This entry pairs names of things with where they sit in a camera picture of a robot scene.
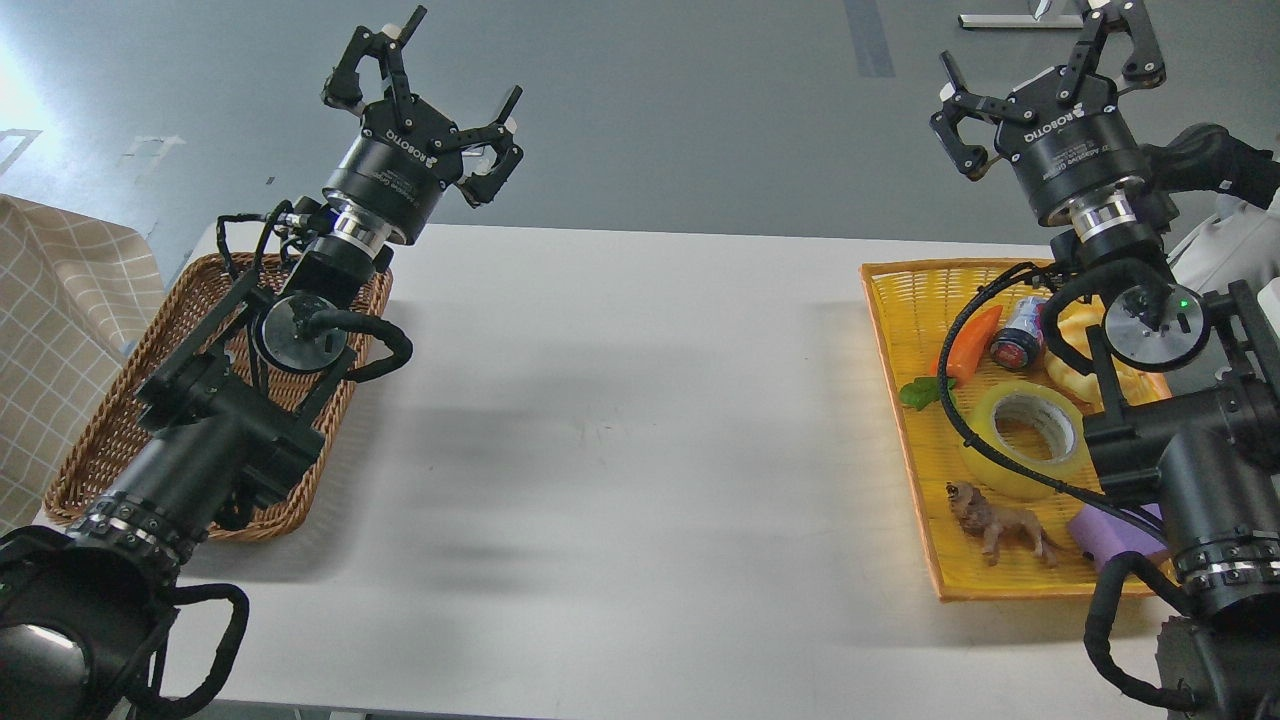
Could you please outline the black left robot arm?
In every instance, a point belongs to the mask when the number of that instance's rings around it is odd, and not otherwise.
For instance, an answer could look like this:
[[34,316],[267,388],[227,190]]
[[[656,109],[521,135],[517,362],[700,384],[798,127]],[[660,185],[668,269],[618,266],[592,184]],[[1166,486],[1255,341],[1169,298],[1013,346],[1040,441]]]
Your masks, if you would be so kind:
[[355,305],[416,241],[442,195],[494,200],[524,159],[511,113],[462,129],[410,88],[402,53],[426,15],[360,26],[323,88],[360,132],[321,200],[216,220],[229,290],[142,382],[148,442],[63,530],[3,537],[3,716],[186,719],[227,684],[250,600],[182,587],[210,527],[246,528],[320,460],[342,391],[398,370],[413,346]]

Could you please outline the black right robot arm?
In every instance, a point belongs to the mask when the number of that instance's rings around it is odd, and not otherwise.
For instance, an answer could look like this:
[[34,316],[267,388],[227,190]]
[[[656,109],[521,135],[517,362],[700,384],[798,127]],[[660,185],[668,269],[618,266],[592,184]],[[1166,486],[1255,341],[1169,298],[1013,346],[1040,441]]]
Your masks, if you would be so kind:
[[1084,647],[1120,692],[1171,719],[1277,716],[1277,336],[1254,291],[1197,293],[1174,279],[1162,237],[1172,193],[1203,183],[1208,158],[1184,136],[1144,150],[1119,109],[1166,78],[1142,1],[1083,1],[1069,59],[1002,96],[972,92],[954,56],[931,118],[970,181],[1010,161],[1053,260],[1020,263],[982,286],[940,348],[947,360],[969,316],[1000,292],[1042,284],[1048,351],[1094,375],[1103,410],[1083,438],[1092,492],[1033,470],[942,409],[963,443],[1001,468],[1162,541],[1172,577],[1135,551],[1094,585]]

